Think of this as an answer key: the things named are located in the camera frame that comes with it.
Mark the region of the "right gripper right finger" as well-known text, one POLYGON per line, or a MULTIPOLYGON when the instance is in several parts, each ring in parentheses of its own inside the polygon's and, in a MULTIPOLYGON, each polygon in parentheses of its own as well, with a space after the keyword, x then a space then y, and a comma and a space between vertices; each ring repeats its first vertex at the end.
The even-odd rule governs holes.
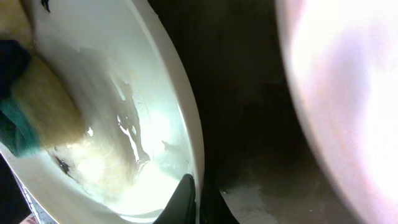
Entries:
POLYGON ((220 191, 212 184, 203 186, 200 204, 201 224, 239 224, 220 191))

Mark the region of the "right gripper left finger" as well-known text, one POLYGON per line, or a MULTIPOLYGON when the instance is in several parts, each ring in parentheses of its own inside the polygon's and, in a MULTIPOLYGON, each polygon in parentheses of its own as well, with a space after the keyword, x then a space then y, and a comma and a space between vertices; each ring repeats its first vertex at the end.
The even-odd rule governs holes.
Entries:
POLYGON ((185 174, 154 224, 195 224, 195 197, 195 181, 192 175, 185 174))

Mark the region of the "white plate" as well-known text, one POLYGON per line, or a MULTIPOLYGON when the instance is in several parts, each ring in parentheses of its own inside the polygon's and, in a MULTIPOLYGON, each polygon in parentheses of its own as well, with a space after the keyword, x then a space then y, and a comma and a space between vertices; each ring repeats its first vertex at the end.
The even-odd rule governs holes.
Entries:
POLYGON ((275 4, 300 124, 363 223, 397 222, 397 2, 275 4))
POLYGON ((185 174, 200 221, 204 149, 180 57, 147 1, 20 1, 33 50, 61 80, 85 134, 1 155, 56 223, 154 223, 185 174))

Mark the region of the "green yellow sponge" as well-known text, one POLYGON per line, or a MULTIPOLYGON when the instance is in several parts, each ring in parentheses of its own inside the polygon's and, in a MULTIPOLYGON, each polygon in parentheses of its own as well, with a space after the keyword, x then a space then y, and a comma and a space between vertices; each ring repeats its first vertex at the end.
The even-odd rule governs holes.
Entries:
POLYGON ((1 1, 1 143, 16 157, 79 141, 81 114, 61 80, 33 50, 20 1, 1 1))

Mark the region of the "brown serving tray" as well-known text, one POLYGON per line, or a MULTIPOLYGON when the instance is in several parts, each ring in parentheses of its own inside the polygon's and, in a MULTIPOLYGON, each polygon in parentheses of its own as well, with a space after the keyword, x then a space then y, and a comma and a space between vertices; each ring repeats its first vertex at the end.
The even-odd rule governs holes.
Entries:
POLYGON ((271 0, 150 0, 195 95, 205 178, 239 223, 356 223, 297 120, 271 0))

